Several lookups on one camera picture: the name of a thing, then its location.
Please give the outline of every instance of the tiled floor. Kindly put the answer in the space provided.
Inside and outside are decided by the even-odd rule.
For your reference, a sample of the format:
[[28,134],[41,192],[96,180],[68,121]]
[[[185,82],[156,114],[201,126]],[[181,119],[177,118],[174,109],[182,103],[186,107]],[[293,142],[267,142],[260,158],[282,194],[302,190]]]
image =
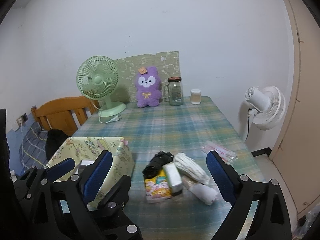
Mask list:
[[287,185],[285,184],[284,180],[281,177],[281,174],[279,173],[276,166],[273,164],[273,162],[269,159],[267,155],[259,155],[255,157],[255,160],[257,161],[257,164],[266,179],[266,181],[270,181],[271,179],[276,179],[282,189],[285,201],[287,203],[287,208],[289,212],[290,217],[290,224],[291,224],[291,231],[294,231],[297,228],[297,209],[294,205],[293,199],[290,195],[290,192],[287,188]]

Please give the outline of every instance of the white fan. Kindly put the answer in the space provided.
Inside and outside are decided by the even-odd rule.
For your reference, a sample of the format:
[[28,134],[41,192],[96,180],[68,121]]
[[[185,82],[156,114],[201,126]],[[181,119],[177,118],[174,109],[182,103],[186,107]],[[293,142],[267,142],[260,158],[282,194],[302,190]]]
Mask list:
[[254,123],[260,130],[269,130],[279,124],[284,116],[284,95],[275,86],[268,86],[262,91],[250,87],[244,98],[253,106],[248,111],[248,129]]

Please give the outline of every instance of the small cup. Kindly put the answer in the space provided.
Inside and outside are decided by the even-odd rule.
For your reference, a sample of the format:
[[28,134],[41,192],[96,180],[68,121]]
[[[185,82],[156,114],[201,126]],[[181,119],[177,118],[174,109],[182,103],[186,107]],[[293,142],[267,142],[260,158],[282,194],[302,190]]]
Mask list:
[[190,100],[193,105],[199,105],[201,103],[201,90],[191,89]]

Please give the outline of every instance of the cartoon patterned board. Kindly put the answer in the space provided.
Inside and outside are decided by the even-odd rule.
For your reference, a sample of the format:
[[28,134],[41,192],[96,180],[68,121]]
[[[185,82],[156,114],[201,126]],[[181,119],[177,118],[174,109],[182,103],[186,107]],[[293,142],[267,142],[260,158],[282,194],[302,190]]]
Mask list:
[[[128,142],[123,137],[69,137],[52,156],[47,166],[52,167],[70,157],[75,160],[76,169],[81,160],[94,161],[103,150],[110,151],[113,156],[111,169],[95,200],[89,202],[90,206],[97,207],[100,200],[123,175],[131,176],[132,174],[134,162],[127,144]],[[75,169],[59,180],[67,180]]]
[[136,102],[135,77],[140,67],[156,66],[161,78],[162,95],[167,97],[167,79],[172,76],[181,76],[179,66],[179,52],[159,52],[156,55],[144,54],[133,57],[116,59],[119,70],[119,83],[112,93],[112,101]]

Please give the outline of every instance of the green fan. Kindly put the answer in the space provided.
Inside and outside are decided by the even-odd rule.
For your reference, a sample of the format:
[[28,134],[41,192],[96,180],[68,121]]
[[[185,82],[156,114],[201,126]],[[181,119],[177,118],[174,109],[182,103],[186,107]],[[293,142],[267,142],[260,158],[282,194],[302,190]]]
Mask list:
[[94,56],[83,62],[77,72],[77,86],[81,93],[104,103],[99,109],[100,117],[119,114],[125,109],[122,102],[111,102],[110,95],[119,81],[116,63],[108,57]]

